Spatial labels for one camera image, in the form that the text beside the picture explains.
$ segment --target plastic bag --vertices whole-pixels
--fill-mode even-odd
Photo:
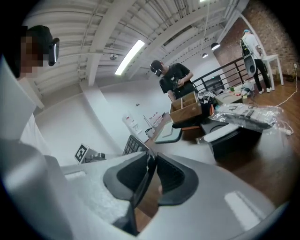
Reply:
[[[273,129],[285,128],[283,112],[282,108],[275,106],[232,103],[221,105],[210,118],[257,132],[269,129],[271,133]]]

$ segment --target black t-shirt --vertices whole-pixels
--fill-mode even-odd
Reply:
[[[180,63],[174,63],[169,66],[169,71],[159,80],[159,85],[164,93],[171,90],[176,99],[187,95],[190,92],[196,91],[192,82],[189,80],[184,83],[181,88],[177,88],[178,80],[188,75],[190,70]]]

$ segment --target white sleeve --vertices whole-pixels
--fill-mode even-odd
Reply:
[[[51,151],[41,132],[39,131],[33,115],[27,122],[20,140],[24,144],[33,146],[34,148],[39,150],[43,155],[51,156]]]

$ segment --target person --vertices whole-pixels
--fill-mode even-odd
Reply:
[[[168,93],[172,102],[190,92],[198,92],[190,81],[194,74],[180,63],[166,66],[163,62],[154,60],[150,64],[150,69],[157,76],[163,75],[159,80],[159,85],[163,93]]]
[[[34,26],[32,28],[21,27],[19,44],[14,52],[4,54],[5,59],[19,81],[38,71],[48,59],[49,48],[53,37],[46,26]],[[21,142],[37,148],[43,155],[51,155],[42,134],[40,133],[34,115],[27,122],[21,136]]]
[[[255,36],[248,29],[245,29],[242,39],[247,44],[249,50],[252,53],[251,55],[255,61],[256,72],[253,77],[255,79],[255,83],[257,85],[259,94],[262,94],[264,92],[264,89],[262,88],[262,86],[259,82],[258,70],[260,70],[262,73],[263,80],[266,84],[267,92],[271,92],[271,86],[270,86],[269,78],[267,75],[267,71],[266,71],[263,61],[262,61],[262,50],[261,50],[261,48],[259,48],[259,44],[258,44]]]

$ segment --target qr code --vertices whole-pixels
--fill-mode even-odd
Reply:
[[[80,148],[78,149],[78,151],[75,154],[75,158],[78,160],[78,162],[81,162],[81,160],[82,160],[82,158],[85,155],[87,150],[88,149],[81,144]]]

